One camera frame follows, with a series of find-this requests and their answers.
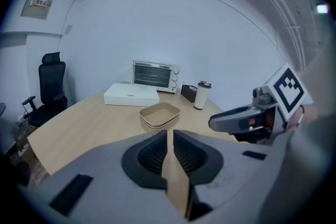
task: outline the oven door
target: oven door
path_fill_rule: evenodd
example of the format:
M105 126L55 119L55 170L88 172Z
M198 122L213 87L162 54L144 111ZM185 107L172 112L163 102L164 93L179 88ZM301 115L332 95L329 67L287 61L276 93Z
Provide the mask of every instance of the oven door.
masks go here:
M169 91L173 67L156 63L134 62L133 83L155 86L159 91Z

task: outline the light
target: light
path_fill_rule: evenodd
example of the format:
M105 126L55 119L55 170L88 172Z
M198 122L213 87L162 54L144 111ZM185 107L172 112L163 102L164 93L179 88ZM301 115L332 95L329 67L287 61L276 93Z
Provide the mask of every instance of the light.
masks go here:
M317 5L318 13L328 13L328 5Z

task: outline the chair headrest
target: chair headrest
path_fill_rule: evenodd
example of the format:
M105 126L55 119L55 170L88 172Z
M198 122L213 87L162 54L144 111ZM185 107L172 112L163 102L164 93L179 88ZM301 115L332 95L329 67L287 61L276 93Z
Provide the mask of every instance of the chair headrest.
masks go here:
M53 52L51 54L45 54L42 57L42 63L50 64L50 63L57 63L60 62L59 52Z

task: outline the black office chair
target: black office chair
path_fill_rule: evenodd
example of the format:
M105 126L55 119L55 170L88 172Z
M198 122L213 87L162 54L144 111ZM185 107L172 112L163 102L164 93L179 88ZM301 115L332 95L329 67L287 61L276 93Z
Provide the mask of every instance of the black office chair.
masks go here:
M60 61L59 52L46 54L42 58L42 65L38 68L40 77L41 101L44 105L36 109L33 99L29 97L22 105L30 104L33 111L24 117L29 118L29 123L40 127L54 116L67 108L68 99L63 92L63 77L65 72L65 63Z

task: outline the beige tray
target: beige tray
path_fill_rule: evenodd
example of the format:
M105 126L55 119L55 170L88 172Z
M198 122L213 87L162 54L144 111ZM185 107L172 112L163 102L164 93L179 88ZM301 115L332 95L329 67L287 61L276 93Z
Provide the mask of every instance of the beige tray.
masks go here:
M172 125L174 125L174 124L177 122L177 119L178 119L178 118L179 118L179 117L176 116L176 117L173 118L171 121L166 122L165 124L161 125L160 127L151 127L151 126L149 126L149 125L146 123L146 121L144 121L142 118L140 118L140 122L141 122L141 124L143 124L143 126L145 126L147 129L157 131L157 130L161 130L161 129L168 129L168 128L170 128Z
M140 118L150 127L161 127L180 114L180 110L168 103L158 103L140 110Z

